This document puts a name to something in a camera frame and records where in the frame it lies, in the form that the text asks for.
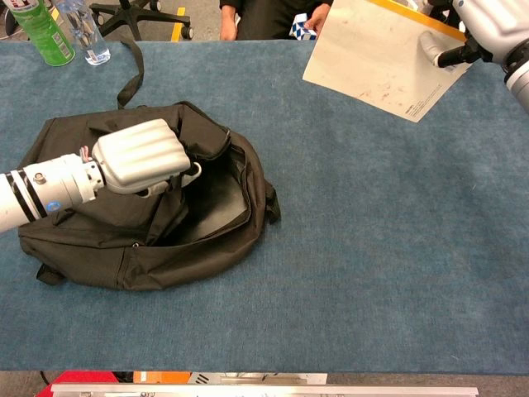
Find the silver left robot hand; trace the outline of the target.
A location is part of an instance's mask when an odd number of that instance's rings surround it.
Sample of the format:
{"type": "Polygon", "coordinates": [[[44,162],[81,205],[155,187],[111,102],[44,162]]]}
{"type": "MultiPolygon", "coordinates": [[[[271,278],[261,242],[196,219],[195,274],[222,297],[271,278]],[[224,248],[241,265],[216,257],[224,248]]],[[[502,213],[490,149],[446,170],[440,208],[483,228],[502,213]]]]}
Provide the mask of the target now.
{"type": "Polygon", "coordinates": [[[173,177],[184,187],[202,173],[161,118],[99,137],[91,157],[102,171],[105,188],[115,194],[149,197],[160,194],[173,177]]]}

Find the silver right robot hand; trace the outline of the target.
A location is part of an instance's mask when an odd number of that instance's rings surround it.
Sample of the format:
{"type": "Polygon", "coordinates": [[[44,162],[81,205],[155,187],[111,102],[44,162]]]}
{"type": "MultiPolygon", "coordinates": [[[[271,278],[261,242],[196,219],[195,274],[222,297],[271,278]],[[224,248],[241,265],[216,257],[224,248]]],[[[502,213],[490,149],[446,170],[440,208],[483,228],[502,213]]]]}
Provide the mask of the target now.
{"type": "Polygon", "coordinates": [[[528,1],[464,0],[420,1],[422,12],[434,6],[452,6],[465,25],[466,31],[501,64],[506,56],[528,39],[528,1]]]}

